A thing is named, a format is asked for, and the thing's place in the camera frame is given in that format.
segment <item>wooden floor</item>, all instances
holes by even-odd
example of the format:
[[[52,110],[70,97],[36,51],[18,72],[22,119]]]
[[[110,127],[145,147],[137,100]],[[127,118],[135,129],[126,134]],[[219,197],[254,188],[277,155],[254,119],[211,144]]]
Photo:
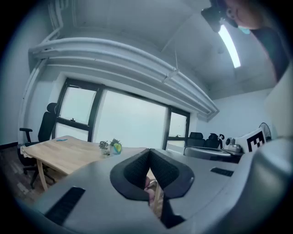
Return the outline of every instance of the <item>wooden floor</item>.
[[[28,171],[27,175],[23,173],[23,165],[21,164],[18,155],[17,147],[0,150],[0,167],[6,176],[7,184],[10,186],[14,197],[23,200],[27,204],[33,204],[38,197],[44,192],[40,177],[37,176],[34,182],[34,189],[31,188],[30,181],[33,176],[33,171]],[[52,176],[56,182],[65,177],[65,175],[49,168],[48,174]],[[52,181],[46,178],[48,188],[52,185]],[[155,214],[161,217],[163,207],[163,194],[161,194],[157,210]]]

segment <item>window frame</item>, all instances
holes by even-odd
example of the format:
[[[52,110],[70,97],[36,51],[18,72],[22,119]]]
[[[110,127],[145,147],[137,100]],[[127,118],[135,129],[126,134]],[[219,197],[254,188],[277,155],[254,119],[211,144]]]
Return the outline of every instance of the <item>window frame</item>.
[[[60,111],[61,111],[61,107],[64,101],[64,97],[67,91],[67,88],[81,88],[81,89],[85,89],[85,90],[92,90],[92,91],[96,91],[96,95],[95,98],[93,100],[92,103],[92,108],[91,108],[91,112],[90,112],[90,116],[89,116],[89,120],[88,120],[88,124],[84,124],[84,123],[79,123],[79,122],[73,122],[71,120],[67,120],[64,118],[60,117]],[[138,98],[138,99],[142,99],[144,101],[148,101],[163,107],[167,108],[167,118],[166,118],[166,123],[165,123],[165,130],[164,130],[164,139],[163,139],[163,149],[166,149],[167,147],[167,142],[168,141],[185,141],[185,146],[187,143],[187,138],[188,138],[188,134],[189,134],[189,123],[190,123],[190,113],[180,110],[176,107],[170,106],[170,105],[166,105],[162,102],[159,101],[155,101],[153,99],[138,95],[138,94],[134,94],[128,91],[124,91],[124,90],[120,90],[117,88],[113,88],[113,87],[109,87],[109,86],[105,86],[102,84],[97,84],[97,83],[92,83],[92,82],[88,82],[88,81],[83,81],[83,80],[75,80],[75,79],[71,79],[71,78],[67,78],[59,95],[58,98],[58,106],[57,106],[57,120],[56,120],[56,124],[57,123],[61,123],[73,128],[77,128],[77,129],[81,129],[81,130],[86,130],[88,131],[88,137],[87,137],[87,141],[88,142],[92,142],[93,140],[93,129],[95,127],[95,120],[97,117],[97,113],[98,113],[98,109],[100,106],[100,101],[101,101],[101,97],[103,94],[104,90],[109,90],[109,91],[113,91],[113,92],[117,92],[120,94],[124,94],[124,95],[128,95],[134,98]],[[170,130],[170,122],[171,122],[171,113],[176,113],[179,115],[183,115],[186,116],[186,128],[185,128],[185,137],[169,137],[169,130]],[[53,132],[52,132],[52,139],[54,139],[56,137],[56,124],[54,126]]]
[[[79,88],[79,89],[91,90],[91,91],[96,92],[96,95],[95,95],[93,103],[92,103],[91,112],[90,112],[90,116],[89,116],[87,124],[74,122],[74,121],[60,117],[61,107],[62,107],[64,97],[65,97],[65,94],[66,94],[66,91],[68,88]],[[58,102],[57,102],[58,103],[58,105],[57,105],[57,120],[56,120],[56,124],[54,126],[54,129],[53,129],[53,132],[52,132],[52,139],[54,139],[56,137],[57,123],[61,123],[61,124],[64,124],[64,125],[67,125],[67,126],[70,126],[73,128],[88,131],[87,141],[92,142],[92,133],[93,133],[93,128],[94,128],[95,118],[96,118],[96,115],[98,112],[98,106],[99,106],[99,103],[101,100],[103,90],[104,90],[104,85],[95,84],[95,83],[91,83],[91,82],[87,82],[87,81],[83,81],[83,80],[74,80],[74,79],[67,78],[62,89],[61,89],[61,92],[60,92],[60,95],[58,98]]]
[[[167,120],[166,120],[166,128],[165,128],[165,137],[164,137],[163,149],[166,150],[168,141],[184,141],[185,142],[184,146],[186,147],[188,134],[189,134],[190,113],[185,112],[183,110],[180,110],[180,109],[178,109],[176,107],[173,107],[173,106],[168,106],[168,107],[169,108],[168,108],[168,115],[167,115]],[[170,123],[171,123],[171,114],[172,113],[176,113],[176,114],[179,114],[179,115],[182,115],[182,116],[186,117],[185,136],[184,137],[170,137],[169,136]]]

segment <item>ceiling light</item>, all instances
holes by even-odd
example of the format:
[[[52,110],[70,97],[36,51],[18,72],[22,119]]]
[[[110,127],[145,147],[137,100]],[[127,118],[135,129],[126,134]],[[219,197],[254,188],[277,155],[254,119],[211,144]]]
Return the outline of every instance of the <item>ceiling light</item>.
[[[235,48],[235,45],[232,41],[232,38],[231,38],[228,30],[226,29],[226,27],[224,25],[221,25],[221,29],[219,31],[219,34],[220,34],[222,40],[224,41],[224,43],[229,51],[229,54],[230,54],[231,59],[234,64],[234,68],[240,67],[240,60],[239,60],[239,57],[237,54],[237,50]]]

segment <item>fan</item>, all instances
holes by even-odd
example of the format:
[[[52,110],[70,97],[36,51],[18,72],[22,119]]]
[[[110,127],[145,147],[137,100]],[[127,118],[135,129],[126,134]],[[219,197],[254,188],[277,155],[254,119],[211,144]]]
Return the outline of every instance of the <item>fan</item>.
[[[260,124],[259,128],[262,128],[262,130],[264,131],[266,141],[270,141],[271,140],[271,131],[270,131],[269,126],[265,122],[262,122]]]

